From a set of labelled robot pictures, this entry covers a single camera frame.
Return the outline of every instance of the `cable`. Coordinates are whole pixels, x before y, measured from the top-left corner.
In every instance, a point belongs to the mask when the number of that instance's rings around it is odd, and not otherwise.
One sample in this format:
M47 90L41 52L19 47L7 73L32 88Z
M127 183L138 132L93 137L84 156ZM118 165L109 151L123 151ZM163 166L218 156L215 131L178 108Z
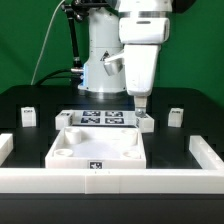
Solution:
M40 79L35 84L35 86L40 86L44 81L46 81L47 79L50 79L52 76L55 76L60 73L65 73L65 72L71 72L71 69L61 69L61 70L54 71L54 72L50 73L49 75L45 76L44 78Z
M40 61L42 59L42 56L43 56L43 53L44 53L44 50L45 50L45 46L46 46L46 43L47 43L47 40L48 40L48 36L49 36L49 33L50 33L50 30L51 30L51 27L52 27L52 24L53 24L53 21L54 21L54 18L56 16L56 13L58 11L58 9L61 7L61 5L65 2L65 0L62 0L58 6L56 7L53 15L52 15L52 18L51 18L51 21L49 23L49 26L48 26L48 29L47 29L47 32L46 32L46 35L45 35L45 38L44 38L44 43L43 43L43 46L41 48L41 52L40 52L40 56L37 60L37 64L36 64L36 67L35 67L35 70L34 70L34 73L33 73L33 77L32 77L32 81L31 81L31 85L34 84L34 80L35 80L35 77L36 77L36 74L37 74L37 70L38 70L38 67L40 65Z

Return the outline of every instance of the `black pole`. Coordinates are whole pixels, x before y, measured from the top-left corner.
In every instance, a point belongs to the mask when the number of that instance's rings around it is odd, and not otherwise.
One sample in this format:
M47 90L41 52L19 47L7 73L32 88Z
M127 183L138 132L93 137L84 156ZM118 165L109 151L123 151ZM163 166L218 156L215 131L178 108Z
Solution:
M74 19L74 10L70 5L64 4L63 11L66 13L68 24L70 28L70 36L72 42L72 53L73 53L73 66L74 67L82 67L82 62L79 57L79 50L78 50L78 43L76 37L76 30L75 30L75 19Z

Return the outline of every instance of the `black cable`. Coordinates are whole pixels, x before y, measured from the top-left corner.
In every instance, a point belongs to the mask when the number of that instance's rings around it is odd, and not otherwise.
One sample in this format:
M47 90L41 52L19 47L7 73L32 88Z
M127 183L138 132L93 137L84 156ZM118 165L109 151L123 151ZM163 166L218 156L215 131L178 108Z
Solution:
M45 82L47 79L51 78L52 76L55 76L60 73L66 73L66 72L71 72L71 69L61 69L61 70L54 71L54 72L50 73L49 75L45 76L44 78L40 79L35 84L35 86L40 86L43 82Z

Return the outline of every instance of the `white border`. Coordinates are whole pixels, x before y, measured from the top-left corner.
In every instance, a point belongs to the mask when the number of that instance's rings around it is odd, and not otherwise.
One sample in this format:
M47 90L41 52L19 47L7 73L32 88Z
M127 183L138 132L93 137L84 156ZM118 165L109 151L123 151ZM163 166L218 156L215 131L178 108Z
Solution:
M200 136L191 136L191 143L192 141L195 141L195 150L205 144ZM210 162L214 164L217 159L214 157L214 151L208 145L204 147L204 150L205 154L206 150L211 152ZM220 166L220 160L217 161L219 166L215 166L212 170L2 168L0 169L0 193L224 194L224 169Z

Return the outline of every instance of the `white plastic box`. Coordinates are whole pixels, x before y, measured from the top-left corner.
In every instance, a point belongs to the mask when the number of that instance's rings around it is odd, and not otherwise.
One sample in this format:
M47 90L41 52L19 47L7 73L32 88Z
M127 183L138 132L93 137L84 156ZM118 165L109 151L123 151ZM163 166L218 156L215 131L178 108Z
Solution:
M46 168L145 169L137 128L66 127L45 157Z

